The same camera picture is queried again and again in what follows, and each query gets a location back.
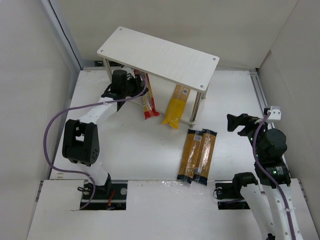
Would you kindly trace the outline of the yellow spaghetti bag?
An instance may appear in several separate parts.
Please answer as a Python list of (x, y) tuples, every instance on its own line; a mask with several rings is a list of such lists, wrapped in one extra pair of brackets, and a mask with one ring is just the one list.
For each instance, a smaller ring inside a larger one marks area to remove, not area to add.
[(190, 88), (182, 85), (176, 85), (167, 106), (163, 124), (169, 124), (172, 128), (178, 129), (181, 117), (184, 113), (188, 97), (190, 95)]

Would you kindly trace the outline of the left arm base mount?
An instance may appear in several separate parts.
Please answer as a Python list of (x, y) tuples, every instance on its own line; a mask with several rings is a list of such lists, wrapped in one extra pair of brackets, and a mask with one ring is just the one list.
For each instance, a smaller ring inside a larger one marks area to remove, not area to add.
[(84, 211), (124, 211), (127, 206), (127, 181), (111, 181), (107, 188), (97, 186), (93, 199), (89, 202), (92, 195), (93, 186), (86, 182), (83, 187), (78, 187), (81, 192), (80, 210)]

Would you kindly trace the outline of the red spaghetti bag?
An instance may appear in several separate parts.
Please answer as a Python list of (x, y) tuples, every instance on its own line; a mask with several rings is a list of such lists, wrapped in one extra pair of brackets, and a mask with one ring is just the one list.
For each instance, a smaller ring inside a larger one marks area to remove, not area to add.
[(134, 70), (136, 76), (144, 82), (146, 81), (146, 92), (140, 97), (140, 102), (142, 105), (144, 119), (147, 120), (152, 117), (157, 117), (160, 113), (156, 110), (155, 100), (151, 88), (149, 75), (145, 72)]

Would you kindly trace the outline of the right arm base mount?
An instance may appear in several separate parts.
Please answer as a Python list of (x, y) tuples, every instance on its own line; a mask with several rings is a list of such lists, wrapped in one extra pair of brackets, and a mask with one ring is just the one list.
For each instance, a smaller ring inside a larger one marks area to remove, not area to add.
[(219, 210), (249, 210), (246, 200), (236, 193), (231, 181), (216, 181), (212, 193)]

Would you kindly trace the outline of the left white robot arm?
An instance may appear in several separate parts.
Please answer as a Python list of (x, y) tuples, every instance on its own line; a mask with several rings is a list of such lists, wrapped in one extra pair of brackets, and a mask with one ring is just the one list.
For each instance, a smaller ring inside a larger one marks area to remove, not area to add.
[(95, 186), (88, 183), (83, 191), (95, 199), (108, 197), (112, 191), (111, 176), (99, 160), (99, 127), (118, 112), (129, 98), (141, 96), (148, 91), (147, 83), (129, 68), (114, 70), (111, 83), (101, 95), (99, 105), (91, 108), (79, 119), (65, 123), (62, 156), (78, 165), (81, 171), (93, 178)]

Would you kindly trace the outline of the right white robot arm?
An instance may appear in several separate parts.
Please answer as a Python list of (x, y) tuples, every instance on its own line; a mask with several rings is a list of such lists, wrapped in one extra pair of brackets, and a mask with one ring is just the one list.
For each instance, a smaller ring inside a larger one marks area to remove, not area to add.
[(227, 131), (237, 127), (237, 134), (247, 137), (254, 157), (255, 173), (234, 175), (232, 190), (248, 204), (264, 240), (301, 240), (292, 202), (291, 176), (283, 155), (287, 151), (287, 137), (268, 124), (279, 120), (279, 110), (268, 110), (263, 118), (246, 113), (227, 115)]

